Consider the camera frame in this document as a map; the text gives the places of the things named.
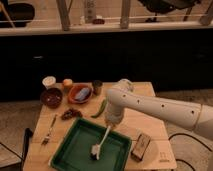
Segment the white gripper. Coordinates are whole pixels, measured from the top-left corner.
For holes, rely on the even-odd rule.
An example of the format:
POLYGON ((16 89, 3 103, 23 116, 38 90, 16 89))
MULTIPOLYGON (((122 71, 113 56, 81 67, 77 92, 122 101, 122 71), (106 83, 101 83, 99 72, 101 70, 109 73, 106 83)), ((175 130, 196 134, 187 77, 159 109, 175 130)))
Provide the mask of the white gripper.
POLYGON ((105 123, 111 127, 116 127, 124 118, 124 108, 116 106, 110 102, 107 103, 105 109, 105 123))

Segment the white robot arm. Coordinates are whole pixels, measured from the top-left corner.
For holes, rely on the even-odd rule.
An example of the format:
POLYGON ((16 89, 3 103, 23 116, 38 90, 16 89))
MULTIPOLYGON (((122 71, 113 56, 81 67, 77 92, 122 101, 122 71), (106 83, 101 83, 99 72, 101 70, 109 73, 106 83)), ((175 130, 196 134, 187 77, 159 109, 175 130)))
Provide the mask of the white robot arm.
POLYGON ((213 141, 213 107, 166 98, 142 96, 133 92, 133 83, 121 79, 106 91, 105 120, 120 124, 124 109, 133 109, 152 117, 171 122, 213 141))

